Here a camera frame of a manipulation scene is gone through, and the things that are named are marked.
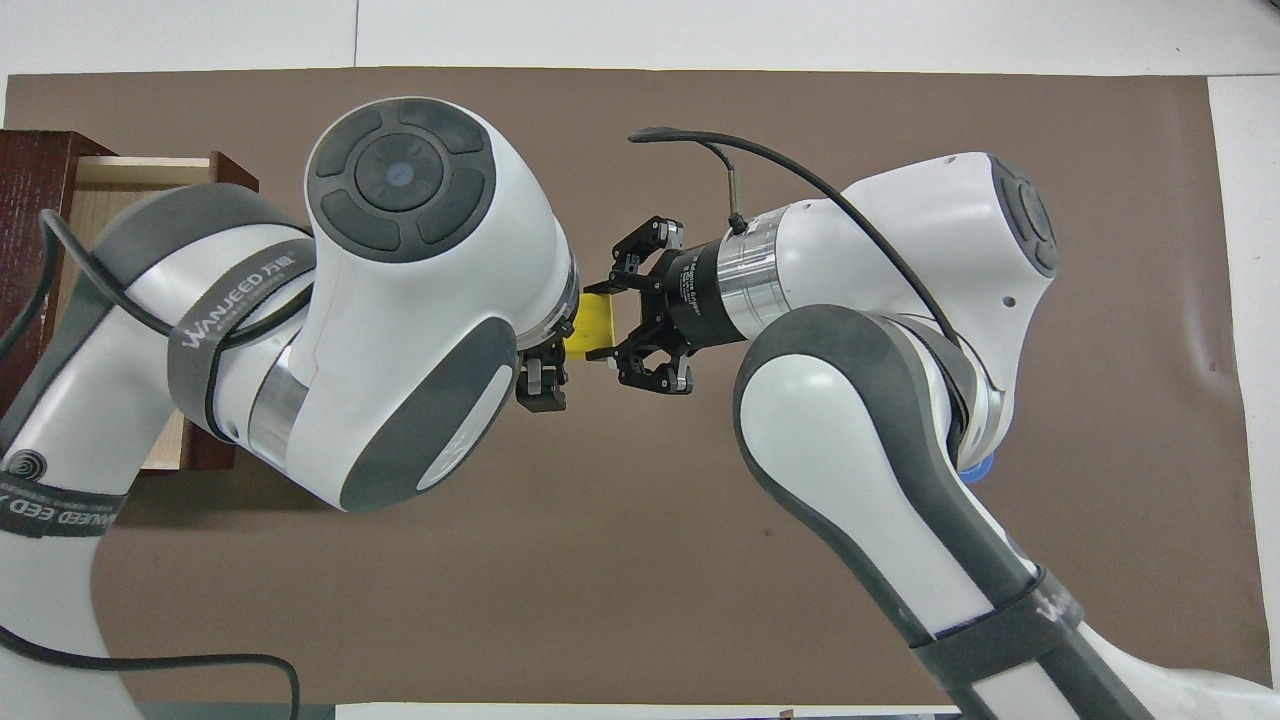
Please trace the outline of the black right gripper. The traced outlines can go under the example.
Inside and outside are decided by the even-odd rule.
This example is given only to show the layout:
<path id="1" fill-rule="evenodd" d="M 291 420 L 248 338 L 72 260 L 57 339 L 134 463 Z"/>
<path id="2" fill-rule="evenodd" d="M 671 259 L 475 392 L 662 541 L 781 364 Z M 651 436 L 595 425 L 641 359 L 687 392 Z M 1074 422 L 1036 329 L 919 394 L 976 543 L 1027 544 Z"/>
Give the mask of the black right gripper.
<path id="1" fill-rule="evenodd" d="M 690 395 L 692 372 L 689 355 L 699 348 L 744 341 L 745 336 L 724 309 L 718 268 L 721 243 L 684 247 L 684 224 L 652 217 L 612 249 L 608 277 L 582 288 L 582 295 L 613 295 L 627 290 L 657 295 L 648 300 L 648 314 L 662 319 L 644 322 L 614 347 L 586 352 L 589 361 L 613 360 L 622 386 L 662 395 Z M 645 275 L 639 270 L 655 252 L 662 252 Z M 654 352 L 669 360 L 655 369 L 644 361 Z M 515 393 L 530 413 L 566 410 L 563 386 L 564 345 L 539 345 L 521 352 Z"/>

